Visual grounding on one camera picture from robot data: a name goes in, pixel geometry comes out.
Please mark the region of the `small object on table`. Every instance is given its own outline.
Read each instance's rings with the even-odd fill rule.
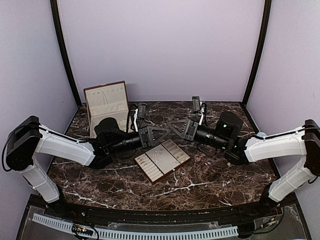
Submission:
[[[171,139],[135,158],[152,184],[184,165],[190,157]]]

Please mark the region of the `brown marble surface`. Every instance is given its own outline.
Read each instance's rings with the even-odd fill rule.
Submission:
[[[146,104],[144,126],[167,127],[166,122],[170,120],[195,118],[191,102]],[[234,102],[207,102],[209,126],[215,127],[223,111],[232,111],[244,121],[241,135],[254,133],[240,105]],[[77,139],[89,136],[86,105],[76,114],[67,135]],[[228,165],[223,154],[214,148],[204,149],[210,155],[216,154],[210,157],[198,151],[196,144],[179,138],[174,132],[168,138],[191,160],[154,185],[134,162],[135,157],[149,150],[142,148],[129,159],[115,157],[112,164],[100,170],[55,157],[48,175],[62,188],[70,203],[146,211],[196,210],[255,202],[264,187],[276,179],[267,160],[243,166]]]

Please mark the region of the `black pole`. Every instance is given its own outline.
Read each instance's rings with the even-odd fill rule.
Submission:
[[[66,44],[65,44],[64,35],[62,32],[60,17],[59,17],[58,3],[57,3],[57,0],[50,0],[50,3],[51,3],[51,11],[52,11],[53,23],[55,28],[55,34],[58,40],[65,73],[68,78],[75,103],[79,108],[82,105],[82,103],[81,103],[79,92],[76,86],[75,78],[71,70],[68,54],[67,54]]]
[[[262,23],[261,23],[258,44],[256,46],[255,56],[254,56],[248,84],[246,86],[246,90],[242,99],[242,104],[244,107],[246,107],[248,104],[250,94],[252,92],[252,88],[254,87],[255,79],[257,76],[258,67],[259,67],[262,51],[264,49],[264,44],[265,44],[265,39],[267,34],[269,16],[271,11],[271,3],[272,3],[272,0],[265,0],[264,2],[264,9],[263,9],[263,16],[262,16]]]

